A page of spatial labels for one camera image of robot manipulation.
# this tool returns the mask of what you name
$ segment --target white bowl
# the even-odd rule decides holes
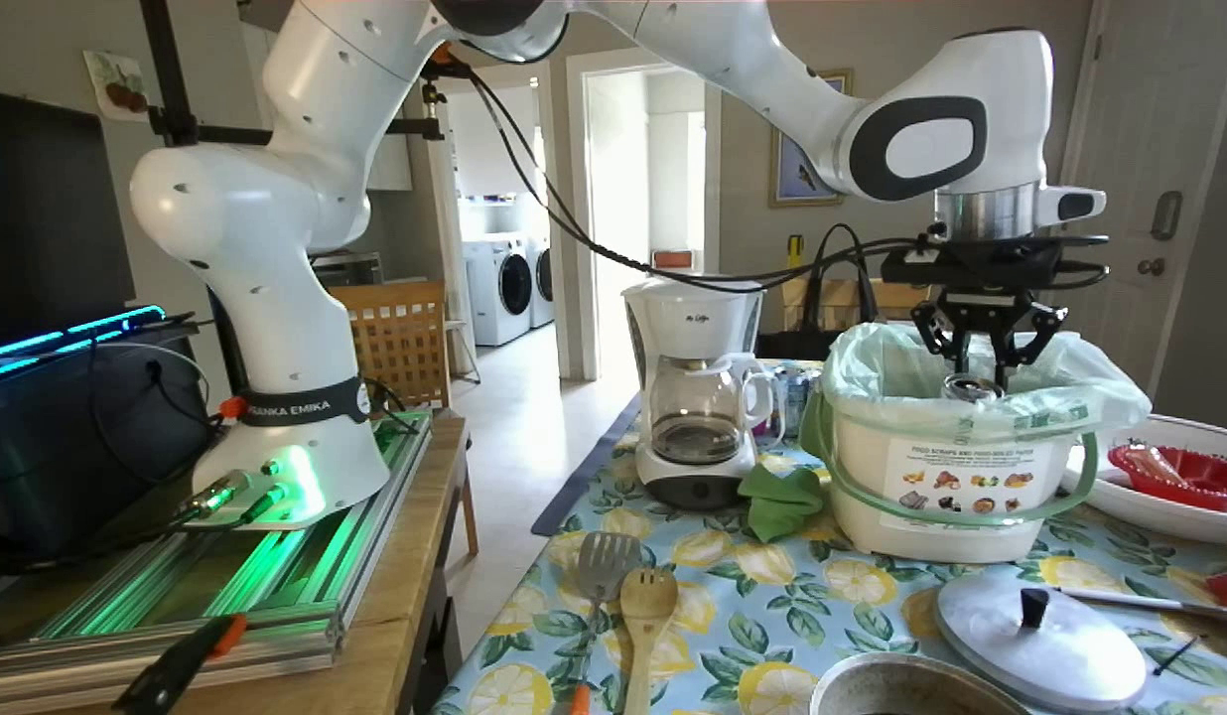
[[[1089,504],[1116,521],[1156,529],[1166,535],[1183,535],[1183,540],[1227,545],[1227,513],[1213,513],[1213,508],[1194,508],[1194,504],[1178,504],[1178,502],[1129,487],[1122,467],[1109,463],[1103,455],[1111,445],[1122,445],[1122,441],[1178,445],[1178,450],[1227,455],[1227,429],[1156,414],[1134,429],[1111,431],[1100,441],[1100,478],[1089,491]]]

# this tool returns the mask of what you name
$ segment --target spoon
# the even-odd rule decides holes
[[[626,639],[637,642],[623,715],[647,715],[653,652],[655,652],[665,621],[675,607],[679,607],[679,581],[671,573],[637,566],[621,581],[621,617],[623,617]]]

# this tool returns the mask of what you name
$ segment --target fork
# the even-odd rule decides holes
[[[572,715],[588,715],[588,652],[601,630],[608,630],[608,601],[621,592],[623,573],[639,564],[639,540],[623,531],[588,531],[581,540],[581,586],[592,601],[588,627],[577,652],[577,691],[572,691]]]

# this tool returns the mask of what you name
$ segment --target coffee maker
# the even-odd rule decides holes
[[[720,292],[671,279],[623,288],[639,357],[642,418],[637,472],[687,513],[736,504],[755,467],[755,423],[776,382],[755,360],[764,292]]]

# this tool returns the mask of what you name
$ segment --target floral tablecloth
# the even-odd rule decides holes
[[[960,564],[866,557],[847,545],[830,513],[789,540],[757,545],[744,513],[675,513],[653,502],[631,453],[577,502],[565,531],[548,540],[488,634],[463,659],[438,715],[565,711],[592,605],[577,582],[582,531],[631,531],[642,558],[671,566],[683,605],[653,659],[653,711],[736,715],[805,711],[819,674],[854,652],[921,652],[960,664],[935,622],[935,592]],[[1109,586],[1144,596],[1213,601],[1202,576],[1227,566],[1227,549],[1187,545],[1077,508],[1043,524],[1032,557],[1009,566],[1054,586]],[[1227,627],[1148,610],[1109,610],[1156,664],[1132,711],[1227,711]],[[621,711],[623,627],[608,627],[588,659],[592,711]]]

